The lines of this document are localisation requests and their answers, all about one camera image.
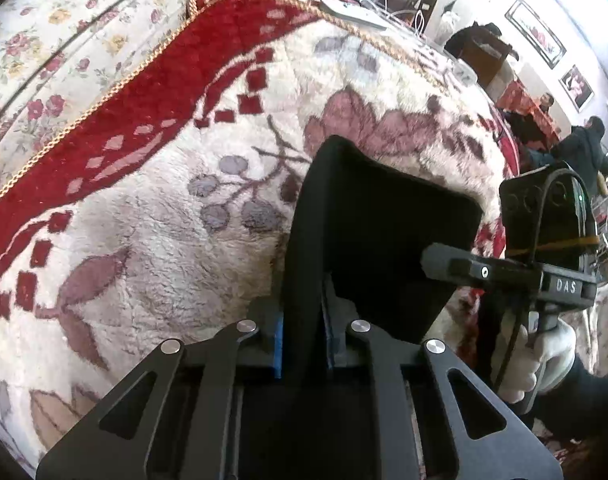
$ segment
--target wooden chair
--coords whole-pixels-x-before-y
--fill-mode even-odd
[[[501,41],[487,28],[473,25],[460,58],[474,70],[479,86],[485,89],[501,70],[510,51],[512,45]]]

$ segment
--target metal screw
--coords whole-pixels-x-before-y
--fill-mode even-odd
[[[239,332],[248,334],[257,328],[257,324],[252,319],[242,319],[237,322],[237,329]]]
[[[446,349],[446,345],[444,345],[443,341],[439,339],[429,339],[426,341],[426,349],[432,354],[443,354]]]
[[[351,328],[354,332],[368,332],[370,323],[364,319],[356,319],[351,323]]]
[[[167,339],[162,343],[162,352],[165,354],[177,354],[180,348],[181,343],[177,339]]]

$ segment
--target framed picture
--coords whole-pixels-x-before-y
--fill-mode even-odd
[[[573,65],[572,68],[559,79],[559,82],[564,87],[564,90],[572,100],[572,103],[575,105],[578,112],[581,112],[584,109],[586,103],[590,101],[595,94],[576,65]]]
[[[524,0],[517,0],[512,4],[506,13],[506,19],[535,47],[550,68],[557,66],[566,54],[566,48],[559,38]]]

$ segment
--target hand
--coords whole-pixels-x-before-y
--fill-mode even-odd
[[[506,312],[501,319],[501,330],[490,359],[493,381],[499,373],[514,324],[514,314]],[[497,392],[498,396],[509,404],[519,402],[524,398],[525,392],[535,388],[535,373],[541,363],[546,363],[546,370],[540,378],[539,393],[545,394],[564,379],[575,360],[575,331],[561,319],[554,330],[537,336],[534,348],[528,348],[527,342],[526,327],[520,326],[513,354]]]

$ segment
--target black hair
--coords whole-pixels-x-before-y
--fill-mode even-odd
[[[493,22],[490,23],[486,23],[484,25],[485,28],[487,28],[492,34],[494,34],[495,36],[501,36],[501,28],[499,28],[497,25],[495,25]]]
[[[599,137],[599,139],[601,139],[601,137],[604,136],[604,134],[606,133],[606,127],[604,126],[604,121],[602,121],[599,117],[597,117],[596,115],[593,115],[590,118],[590,126],[588,128],[592,133],[594,133],[596,136]]]

